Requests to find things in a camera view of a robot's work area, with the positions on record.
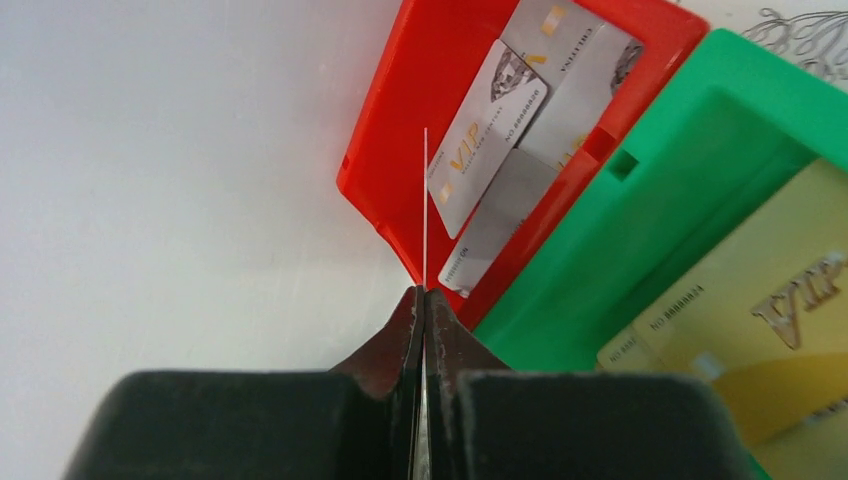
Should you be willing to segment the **grey card in bin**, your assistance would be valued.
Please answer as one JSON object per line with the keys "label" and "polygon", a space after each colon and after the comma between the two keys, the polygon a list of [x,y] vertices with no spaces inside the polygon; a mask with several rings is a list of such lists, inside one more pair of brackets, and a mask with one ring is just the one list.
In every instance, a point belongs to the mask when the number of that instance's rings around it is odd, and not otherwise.
{"label": "grey card in bin", "polygon": [[439,282],[468,297],[557,176],[546,163],[511,150],[443,265]]}

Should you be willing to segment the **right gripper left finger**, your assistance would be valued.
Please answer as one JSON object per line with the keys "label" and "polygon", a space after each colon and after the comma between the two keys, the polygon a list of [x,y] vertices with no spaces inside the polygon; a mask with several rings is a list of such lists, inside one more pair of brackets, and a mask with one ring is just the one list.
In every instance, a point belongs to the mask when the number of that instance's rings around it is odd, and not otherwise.
{"label": "right gripper left finger", "polygon": [[69,479],[408,479],[421,397],[424,290],[316,371],[147,370],[102,400]]}

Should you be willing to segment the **gold VIP card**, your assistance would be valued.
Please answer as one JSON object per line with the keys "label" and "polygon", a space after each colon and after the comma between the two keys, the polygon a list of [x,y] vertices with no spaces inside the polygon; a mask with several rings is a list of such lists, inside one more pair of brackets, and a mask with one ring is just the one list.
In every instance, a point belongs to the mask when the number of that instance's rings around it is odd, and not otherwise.
{"label": "gold VIP card", "polygon": [[774,479],[847,475],[847,173],[817,159],[597,354],[713,388]]}

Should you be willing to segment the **green plastic bin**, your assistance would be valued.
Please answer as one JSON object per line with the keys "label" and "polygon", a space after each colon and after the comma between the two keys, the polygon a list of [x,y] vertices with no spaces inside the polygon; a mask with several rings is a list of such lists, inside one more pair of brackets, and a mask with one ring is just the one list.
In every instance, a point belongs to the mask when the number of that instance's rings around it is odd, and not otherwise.
{"label": "green plastic bin", "polygon": [[606,371],[598,351],[802,169],[847,173],[847,96],[710,33],[476,328],[515,371]]}

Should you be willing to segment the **floral patterned table mat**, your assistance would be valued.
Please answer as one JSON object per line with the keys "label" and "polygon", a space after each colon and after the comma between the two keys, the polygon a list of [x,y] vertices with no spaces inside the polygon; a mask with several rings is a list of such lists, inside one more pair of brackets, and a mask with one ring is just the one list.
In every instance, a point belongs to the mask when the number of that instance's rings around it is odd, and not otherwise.
{"label": "floral patterned table mat", "polygon": [[680,0],[715,29],[731,30],[847,90],[847,0]]}

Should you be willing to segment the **white credit card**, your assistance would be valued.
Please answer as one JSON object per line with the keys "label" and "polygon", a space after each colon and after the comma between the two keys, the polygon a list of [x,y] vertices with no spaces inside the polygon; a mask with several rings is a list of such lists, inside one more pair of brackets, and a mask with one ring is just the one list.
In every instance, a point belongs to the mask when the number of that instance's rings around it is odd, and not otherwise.
{"label": "white credit card", "polygon": [[572,1],[519,2],[501,39],[548,85],[518,148],[561,170],[600,120],[644,45]]}
{"label": "white credit card", "polygon": [[449,238],[461,232],[547,93],[520,55],[493,42],[427,170]]}

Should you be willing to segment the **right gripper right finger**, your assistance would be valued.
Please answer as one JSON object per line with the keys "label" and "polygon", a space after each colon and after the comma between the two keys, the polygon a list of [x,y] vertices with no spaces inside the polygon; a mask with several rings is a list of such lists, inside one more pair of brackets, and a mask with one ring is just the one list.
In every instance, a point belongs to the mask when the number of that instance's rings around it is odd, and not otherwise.
{"label": "right gripper right finger", "polygon": [[679,375],[510,369],[423,296],[434,479],[754,479],[718,397]]}

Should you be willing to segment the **back red plastic bin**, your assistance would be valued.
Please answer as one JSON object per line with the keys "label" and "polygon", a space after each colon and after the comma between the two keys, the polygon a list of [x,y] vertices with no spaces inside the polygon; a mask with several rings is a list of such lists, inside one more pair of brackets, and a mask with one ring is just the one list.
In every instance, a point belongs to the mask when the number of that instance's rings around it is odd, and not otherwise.
{"label": "back red plastic bin", "polygon": [[[513,1],[401,4],[337,176],[340,193],[390,245],[413,281],[437,284],[454,247],[423,198],[432,155],[485,54],[516,10]],[[448,295],[476,328],[494,308],[612,152],[709,32],[669,1],[589,1],[586,8],[639,40],[643,53],[585,142],[468,297]]]}

